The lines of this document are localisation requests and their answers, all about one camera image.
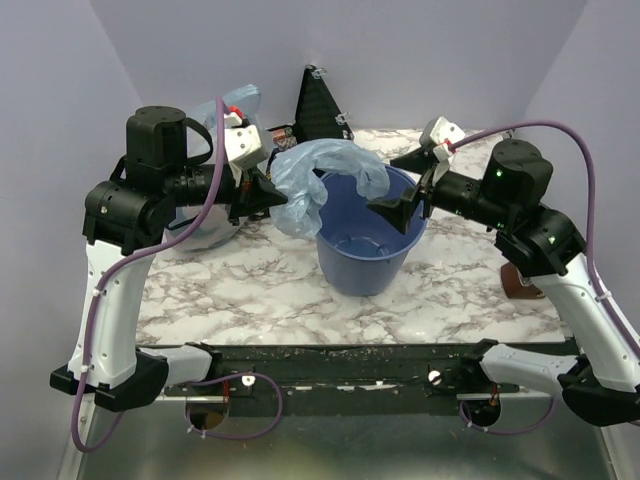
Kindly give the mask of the light blue trash bag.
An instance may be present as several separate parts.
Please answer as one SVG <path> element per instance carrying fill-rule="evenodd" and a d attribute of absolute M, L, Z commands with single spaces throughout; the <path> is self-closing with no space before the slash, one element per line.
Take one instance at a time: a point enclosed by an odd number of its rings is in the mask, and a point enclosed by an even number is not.
<path fill-rule="evenodd" d="M 317 139 L 278 154 L 270 167 L 271 181 L 287 197 L 269 209 L 274 226 L 283 234 L 312 239 L 320 231 L 321 208 L 329 193 L 316 172 L 348 176 L 356 181 L 359 196 L 373 200 L 390 188 L 384 162 L 350 140 Z"/>

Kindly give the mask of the translucent trash bag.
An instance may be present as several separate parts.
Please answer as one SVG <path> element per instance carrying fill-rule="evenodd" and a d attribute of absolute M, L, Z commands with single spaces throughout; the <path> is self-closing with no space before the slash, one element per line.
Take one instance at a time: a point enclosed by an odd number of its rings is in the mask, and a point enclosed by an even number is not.
<path fill-rule="evenodd" d="M 261 91 L 257 86 L 248 84 L 236 88 L 225 94 L 223 101 L 228 107 L 237 107 L 249 118 L 252 124 L 260 129 L 257 112 L 261 101 Z M 213 145 L 216 145 L 216 101 L 212 99 L 191 108 L 187 111 L 187 116 L 204 126 L 212 137 Z M 209 161 L 194 169 L 194 173 L 200 171 L 203 174 L 204 197 L 202 200 L 197 200 L 193 206 L 179 207 L 176 210 L 176 218 L 172 226 L 180 226 L 182 223 L 194 219 L 199 214 L 202 208 L 201 203 L 204 202 L 209 193 L 210 182 L 213 176 L 212 167 L 215 160 L 216 154 L 213 154 Z M 196 253 L 215 249 L 229 242 L 246 223 L 247 217 L 241 217 L 238 224 L 234 225 L 227 220 L 228 210 L 229 206 L 226 204 L 212 205 L 207 217 L 199 227 L 189 238 L 174 246 L 173 249 L 181 253 Z M 167 241 L 172 240 L 188 228 L 188 225 L 183 225 L 175 230 L 166 230 L 165 238 Z"/>

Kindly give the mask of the blue plastic trash bin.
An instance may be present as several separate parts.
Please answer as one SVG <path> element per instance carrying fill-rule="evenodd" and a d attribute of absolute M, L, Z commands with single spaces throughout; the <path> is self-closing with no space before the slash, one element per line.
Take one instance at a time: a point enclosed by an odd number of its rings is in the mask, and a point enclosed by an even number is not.
<path fill-rule="evenodd" d="M 354 177 L 326 173 L 321 181 L 328 200 L 320 209 L 316 246 L 325 280 L 344 295 L 381 293 L 422 237 L 427 221 L 416 212 L 402 234 L 367 207 Z"/>

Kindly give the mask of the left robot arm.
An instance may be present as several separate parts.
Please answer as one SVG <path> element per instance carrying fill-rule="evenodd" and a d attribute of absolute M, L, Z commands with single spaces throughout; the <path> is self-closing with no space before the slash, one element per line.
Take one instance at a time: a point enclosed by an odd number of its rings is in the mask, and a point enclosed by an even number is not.
<path fill-rule="evenodd" d="M 183 111 L 146 106 L 127 120 L 125 155 L 85 200 L 83 320 L 69 362 L 51 374 L 54 389 L 91 394 L 99 407 L 121 413 L 151 404 L 168 386 L 188 383 L 201 395 L 220 387 L 215 348 L 142 348 L 135 336 L 150 266 L 179 208 L 222 204 L 235 224 L 286 202 L 261 171 L 268 154 L 256 125 L 236 107 L 223 114 L 223 146 L 196 156 L 187 152 L 187 135 L 205 128 Z"/>

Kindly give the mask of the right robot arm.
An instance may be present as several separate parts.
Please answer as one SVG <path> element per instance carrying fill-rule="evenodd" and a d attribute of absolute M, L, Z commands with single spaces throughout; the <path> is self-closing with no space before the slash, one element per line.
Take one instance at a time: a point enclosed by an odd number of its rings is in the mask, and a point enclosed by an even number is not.
<path fill-rule="evenodd" d="M 370 210 L 401 233 L 419 212 L 441 209 L 495 231 L 506 260 L 551 301 L 580 348 L 551 355 L 483 340 L 463 357 L 449 388 L 476 393 L 513 384 L 561 398 L 587 423 L 604 427 L 639 418 L 639 356 L 618 327 L 626 321 L 590 278 L 587 244 L 563 213 L 545 206 L 553 172 L 540 151 L 523 140 L 497 143 L 481 179 L 424 169 L 419 183 L 396 199 L 376 199 Z"/>

